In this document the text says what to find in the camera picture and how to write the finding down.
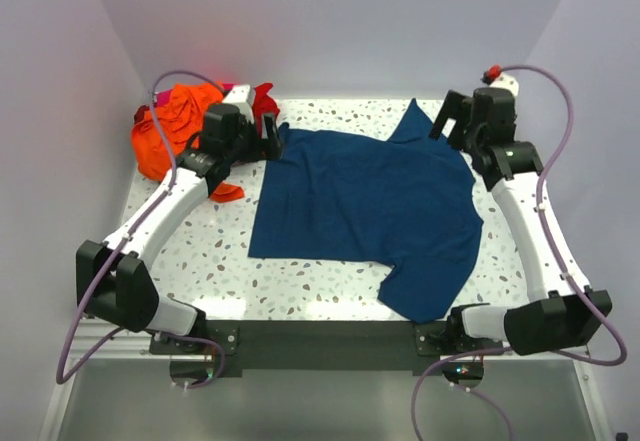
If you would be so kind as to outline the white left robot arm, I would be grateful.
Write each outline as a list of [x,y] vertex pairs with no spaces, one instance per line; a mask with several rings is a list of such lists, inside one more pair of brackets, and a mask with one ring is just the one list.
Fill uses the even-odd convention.
[[78,307],[132,332],[202,337],[205,313],[159,295],[151,267],[185,218],[226,180],[233,165],[280,157],[277,116],[252,121],[234,104],[211,105],[162,183],[135,214],[102,242],[76,252]]

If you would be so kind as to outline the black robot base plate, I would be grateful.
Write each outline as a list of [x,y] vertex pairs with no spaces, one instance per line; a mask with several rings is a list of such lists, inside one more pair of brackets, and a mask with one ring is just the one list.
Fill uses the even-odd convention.
[[250,370],[276,371],[409,371],[423,372],[447,355],[502,344],[471,338],[444,321],[257,321],[210,320],[207,329],[219,347],[173,340],[151,340],[149,352],[169,356],[170,373],[199,380],[206,368],[241,377]]

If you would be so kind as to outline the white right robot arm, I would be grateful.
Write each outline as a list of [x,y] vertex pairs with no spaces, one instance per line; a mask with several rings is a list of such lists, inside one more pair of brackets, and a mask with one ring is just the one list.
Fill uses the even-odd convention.
[[593,290],[562,235],[534,145],[518,141],[516,91],[497,85],[466,96],[449,91],[430,131],[471,158],[504,215],[518,250],[528,299],[519,307],[486,303],[452,308],[437,341],[463,350],[508,343],[519,355],[586,345],[612,310],[607,291]]

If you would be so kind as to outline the red t-shirt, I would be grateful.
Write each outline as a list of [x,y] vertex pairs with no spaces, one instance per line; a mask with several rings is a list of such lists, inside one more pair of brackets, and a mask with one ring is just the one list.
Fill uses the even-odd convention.
[[[273,88],[272,83],[262,83],[253,87],[255,89],[255,101],[253,105],[253,114],[255,117],[260,117],[264,113],[274,113],[278,115],[280,108],[276,101],[269,95],[269,92]],[[148,118],[147,112],[149,107],[142,105],[138,108],[133,116],[134,123],[137,124],[146,118]]]

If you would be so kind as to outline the blue t-shirt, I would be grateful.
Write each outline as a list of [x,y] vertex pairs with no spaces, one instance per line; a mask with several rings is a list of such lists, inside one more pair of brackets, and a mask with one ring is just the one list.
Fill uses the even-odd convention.
[[482,219],[474,177],[411,101],[386,140],[280,127],[266,165],[248,254],[376,262],[378,298],[417,323],[442,318],[470,277]]

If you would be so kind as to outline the orange t-shirt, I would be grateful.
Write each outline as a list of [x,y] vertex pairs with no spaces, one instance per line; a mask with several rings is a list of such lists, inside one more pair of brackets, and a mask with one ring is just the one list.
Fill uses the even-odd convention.
[[[161,128],[175,156],[186,147],[189,138],[202,128],[204,112],[223,100],[220,90],[208,83],[175,84],[169,104],[155,107]],[[151,111],[148,118],[133,124],[131,144],[138,171],[146,178],[162,182],[171,164],[167,149],[157,131]]]

